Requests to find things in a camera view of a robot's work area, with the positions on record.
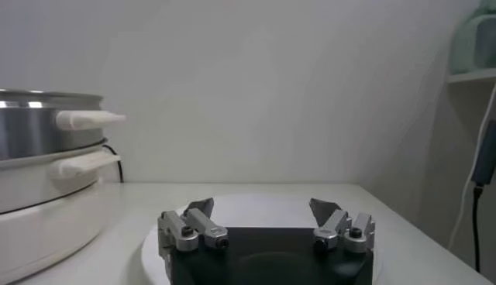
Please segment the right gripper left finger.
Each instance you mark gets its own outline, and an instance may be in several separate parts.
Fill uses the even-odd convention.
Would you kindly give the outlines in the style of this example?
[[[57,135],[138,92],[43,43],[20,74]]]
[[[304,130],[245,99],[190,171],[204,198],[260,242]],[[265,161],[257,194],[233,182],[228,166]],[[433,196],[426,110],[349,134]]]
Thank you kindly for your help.
[[[193,252],[198,249],[202,237],[206,247],[226,249],[229,246],[228,229],[210,219],[214,204],[210,197],[191,202],[181,215],[176,211],[163,211],[157,219],[159,248]]]

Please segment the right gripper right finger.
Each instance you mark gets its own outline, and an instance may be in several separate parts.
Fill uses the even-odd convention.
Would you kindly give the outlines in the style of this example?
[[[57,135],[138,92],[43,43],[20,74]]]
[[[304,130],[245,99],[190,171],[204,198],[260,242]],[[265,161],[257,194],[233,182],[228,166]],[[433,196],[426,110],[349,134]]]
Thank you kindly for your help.
[[[340,243],[347,252],[362,254],[375,247],[375,220],[359,213],[355,219],[336,203],[311,198],[309,207],[318,227],[313,230],[313,248],[324,253]]]

